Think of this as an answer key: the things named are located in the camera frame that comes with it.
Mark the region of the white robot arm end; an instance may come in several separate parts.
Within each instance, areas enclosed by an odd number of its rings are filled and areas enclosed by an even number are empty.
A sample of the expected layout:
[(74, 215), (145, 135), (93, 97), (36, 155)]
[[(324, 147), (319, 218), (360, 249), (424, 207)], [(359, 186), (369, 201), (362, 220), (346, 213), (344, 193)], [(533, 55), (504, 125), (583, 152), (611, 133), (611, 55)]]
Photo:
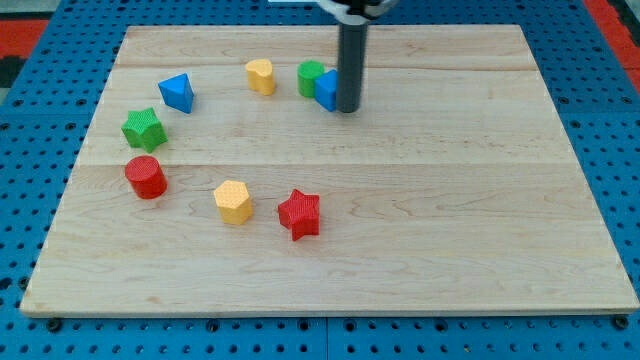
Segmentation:
[(366, 25), (389, 12), (399, 0), (317, 0), (318, 6), (345, 25)]

